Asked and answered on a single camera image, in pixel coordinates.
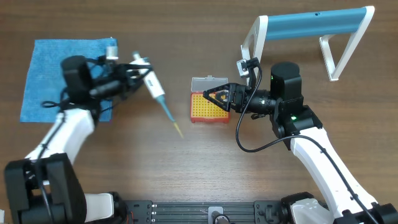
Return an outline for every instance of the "white bracket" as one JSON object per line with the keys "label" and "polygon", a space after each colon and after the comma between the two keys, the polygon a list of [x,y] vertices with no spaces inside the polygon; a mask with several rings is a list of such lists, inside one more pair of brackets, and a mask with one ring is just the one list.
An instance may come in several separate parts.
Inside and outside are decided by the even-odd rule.
{"label": "white bracket", "polygon": [[[334,35],[324,35],[319,39],[330,81],[338,80],[339,76],[341,75],[341,72],[346,66],[349,58],[353,54],[356,46],[358,45],[363,34],[368,28],[370,21],[372,20],[374,14],[374,6],[366,6],[365,8],[366,8],[366,14],[364,16],[364,19],[360,23],[358,30],[355,33],[351,34],[351,37],[349,38],[345,51],[341,56],[340,61],[337,64],[337,67],[335,66],[335,63],[333,61],[333,57],[331,55],[330,46],[329,46],[329,39]],[[246,60],[251,59],[249,46],[254,41],[253,58],[257,57],[259,62],[261,61],[262,51],[264,49],[264,43],[266,41],[267,27],[268,27],[268,16],[257,17],[256,21],[254,21],[254,24],[249,31],[249,34],[246,36],[243,44],[241,45],[243,59]],[[255,69],[254,73],[257,76],[258,69]]]}
{"label": "white bracket", "polygon": [[356,46],[358,45],[363,34],[365,33],[366,28],[368,28],[368,25],[372,20],[374,14],[374,6],[366,6],[365,8],[366,8],[365,17],[360,23],[358,30],[355,33],[352,33],[351,37],[349,37],[349,41],[347,43],[343,55],[340,58],[340,61],[337,63],[337,67],[335,67],[335,62],[333,61],[333,57],[331,55],[330,46],[329,46],[329,39],[332,38],[334,35],[324,35],[323,37],[319,38],[323,59],[325,60],[326,69],[328,70],[329,80],[331,82],[338,80],[338,77],[341,75],[341,72],[346,66],[349,58],[353,54]]}

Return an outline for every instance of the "robotic arm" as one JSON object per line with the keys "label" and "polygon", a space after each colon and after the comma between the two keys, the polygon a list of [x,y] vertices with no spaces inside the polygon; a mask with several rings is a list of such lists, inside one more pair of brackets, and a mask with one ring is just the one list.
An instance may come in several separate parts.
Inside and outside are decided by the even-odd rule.
{"label": "robotic arm", "polygon": [[[42,103],[43,107],[59,106],[55,124],[35,150],[23,160],[10,162],[4,171],[14,223],[84,223],[114,214],[126,216],[126,205],[116,193],[85,195],[72,168],[84,140],[101,113],[109,109],[102,109],[101,101],[114,96],[124,100],[152,71],[142,59],[130,64],[117,64],[116,59],[72,56],[61,63],[67,87],[60,103]],[[103,74],[93,78],[88,63],[102,66]],[[44,187],[48,184],[50,194]],[[41,195],[35,195],[35,189]]]}
{"label": "robotic arm", "polygon": [[[270,91],[258,90],[262,70],[257,58],[237,62],[242,78],[249,85],[228,83],[203,93],[203,97],[225,111],[241,113],[236,141],[245,152],[258,152],[283,141],[307,168],[328,205],[328,210],[307,194],[283,198],[283,223],[397,223],[397,211],[391,205],[379,205],[349,172],[339,158],[321,121],[309,106],[303,105],[299,67],[282,62],[271,68]],[[258,82],[254,69],[259,69]],[[245,149],[239,141],[239,127],[245,113],[252,119],[270,115],[272,130],[278,137],[258,149]]]}

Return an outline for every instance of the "pipette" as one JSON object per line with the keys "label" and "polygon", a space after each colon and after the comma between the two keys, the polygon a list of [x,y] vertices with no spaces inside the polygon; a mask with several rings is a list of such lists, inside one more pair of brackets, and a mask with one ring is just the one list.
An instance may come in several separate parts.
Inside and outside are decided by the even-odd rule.
{"label": "pipette", "polygon": [[[132,53],[132,57],[134,58],[134,61],[130,62],[130,64],[133,64],[133,65],[150,65],[150,63],[148,62],[147,58],[141,58],[141,56],[139,55],[139,52],[133,52]],[[147,71],[146,69],[140,69],[139,73],[140,74],[144,74],[144,73],[146,73],[146,71]],[[178,133],[180,134],[181,138],[184,138],[180,128],[177,125],[177,122],[173,118],[170,110],[168,109],[168,107],[166,105],[166,99],[165,99],[165,96],[164,96],[165,95],[164,90],[162,88],[162,85],[160,85],[160,82],[157,79],[156,74],[155,74],[154,71],[149,72],[145,76],[144,83],[147,86],[147,88],[149,90],[149,93],[152,95],[153,99],[155,99],[158,103],[160,103],[160,105],[162,105],[163,110],[166,112],[166,114],[169,117],[169,119],[171,120],[171,122],[173,122],[174,127],[178,131]]]}

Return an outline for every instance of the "white and blue rack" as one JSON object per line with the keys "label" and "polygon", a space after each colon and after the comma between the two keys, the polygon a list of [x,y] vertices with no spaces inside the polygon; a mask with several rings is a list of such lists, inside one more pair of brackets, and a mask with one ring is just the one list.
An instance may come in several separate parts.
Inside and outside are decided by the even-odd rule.
{"label": "white and blue rack", "polygon": [[[374,7],[306,12],[279,16],[259,16],[241,45],[243,59],[249,60],[249,46],[254,41],[253,57],[261,60],[266,40],[294,39],[321,35],[319,42],[330,81],[337,81],[373,17]],[[336,34],[351,34],[340,61],[335,66],[329,39]]]}

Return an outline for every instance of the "brown tabletop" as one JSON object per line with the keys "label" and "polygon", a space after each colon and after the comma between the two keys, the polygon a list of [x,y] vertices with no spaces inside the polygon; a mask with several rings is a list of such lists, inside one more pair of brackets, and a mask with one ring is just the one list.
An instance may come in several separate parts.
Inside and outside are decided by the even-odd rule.
{"label": "brown tabletop", "polygon": [[[283,144],[248,154],[229,124],[190,121],[192,77],[241,82],[236,61],[260,15],[327,11],[374,4],[375,15],[337,82],[329,82],[318,37],[267,42],[262,88],[280,61],[300,65],[305,104],[321,119],[334,148],[379,203],[398,206],[398,1],[26,1],[0,7],[0,167],[22,159],[51,124],[20,123],[26,74],[36,39],[119,40],[122,62],[139,50],[150,60],[181,140],[161,107],[141,88],[120,104],[82,146],[74,164],[87,193],[118,191],[159,202],[252,202],[308,191],[322,198],[302,163]],[[335,55],[348,35],[331,40]],[[241,127],[246,147],[275,139],[267,118]],[[0,208],[10,222],[0,172]]]}

